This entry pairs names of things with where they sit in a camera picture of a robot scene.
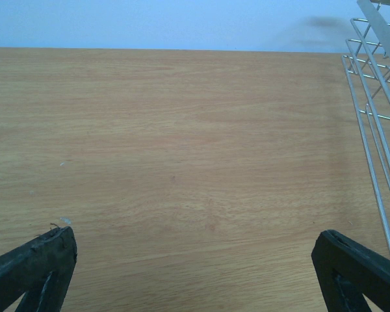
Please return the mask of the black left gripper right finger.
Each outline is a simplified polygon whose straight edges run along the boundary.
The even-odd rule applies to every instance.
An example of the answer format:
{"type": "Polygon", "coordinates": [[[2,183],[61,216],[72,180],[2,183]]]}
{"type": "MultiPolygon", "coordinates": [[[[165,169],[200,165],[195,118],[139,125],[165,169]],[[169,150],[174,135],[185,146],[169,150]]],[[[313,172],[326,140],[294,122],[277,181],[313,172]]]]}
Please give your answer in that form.
{"type": "Polygon", "coordinates": [[[328,311],[390,311],[390,260],[336,230],[323,231],[311,253],[328,311]]]}

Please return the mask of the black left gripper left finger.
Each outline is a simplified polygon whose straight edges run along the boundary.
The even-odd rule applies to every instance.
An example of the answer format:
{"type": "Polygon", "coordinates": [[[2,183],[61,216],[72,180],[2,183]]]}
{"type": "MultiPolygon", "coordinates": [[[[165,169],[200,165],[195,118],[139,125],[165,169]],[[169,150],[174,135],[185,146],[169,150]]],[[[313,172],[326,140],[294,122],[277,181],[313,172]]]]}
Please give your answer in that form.
{"type": "Polygon", "coordinates": [[[0,311],[60,311],[77,263],[70,226],[55,227],[0,256],[0,311]]]}

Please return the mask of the chrome wire dish rack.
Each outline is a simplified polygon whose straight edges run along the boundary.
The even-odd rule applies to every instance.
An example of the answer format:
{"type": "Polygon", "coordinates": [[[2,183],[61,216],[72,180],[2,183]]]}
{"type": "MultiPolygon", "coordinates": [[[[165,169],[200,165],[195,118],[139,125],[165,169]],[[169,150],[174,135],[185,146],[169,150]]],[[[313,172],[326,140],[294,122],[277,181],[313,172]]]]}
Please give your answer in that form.
{"type": "Polygon", "coordinates": [[[341,62],[390,256],[390,1],[358,1],[341,62]]]}

